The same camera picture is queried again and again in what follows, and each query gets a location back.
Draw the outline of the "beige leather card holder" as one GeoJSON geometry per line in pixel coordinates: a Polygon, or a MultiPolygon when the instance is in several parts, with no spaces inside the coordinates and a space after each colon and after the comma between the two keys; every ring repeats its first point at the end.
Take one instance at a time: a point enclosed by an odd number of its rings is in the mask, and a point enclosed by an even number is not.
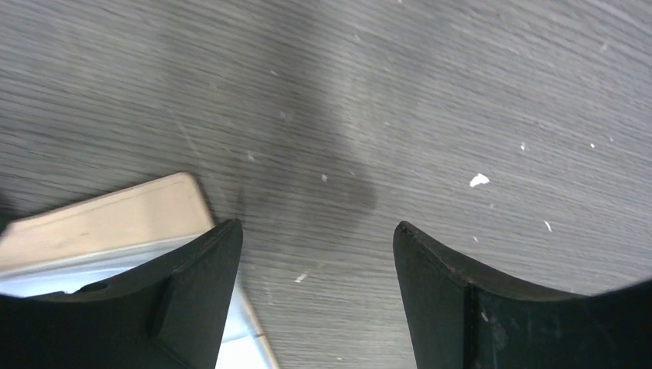
{"type": "MultiPolygon", "coordinates": [[[[74,293],[173,251],[221,223],[185,172],[13,221],[1,234],[1,298],[74,293]]],[[[213,368],[277,366],[236,275],[213,368]]]]}

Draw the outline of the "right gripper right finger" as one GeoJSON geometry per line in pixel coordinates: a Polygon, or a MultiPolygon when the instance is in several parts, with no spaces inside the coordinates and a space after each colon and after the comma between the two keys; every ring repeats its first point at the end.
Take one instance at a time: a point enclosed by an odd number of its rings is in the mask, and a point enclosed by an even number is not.
{"type": "Polygon", "coordinates": [[[403,221],[393,238],[419,368],[649,368],[651,283],[583,296],[516,278],[403,221]]]}

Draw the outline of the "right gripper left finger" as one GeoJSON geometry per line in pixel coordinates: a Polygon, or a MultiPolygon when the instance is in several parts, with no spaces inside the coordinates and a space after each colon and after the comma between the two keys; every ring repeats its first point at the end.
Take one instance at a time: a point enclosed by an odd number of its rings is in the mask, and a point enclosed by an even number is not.
{"type": "Polygon", "coordinates": [[[3,368],[213,368],[241,222],[66,294],[1,298],[3,368]]]}

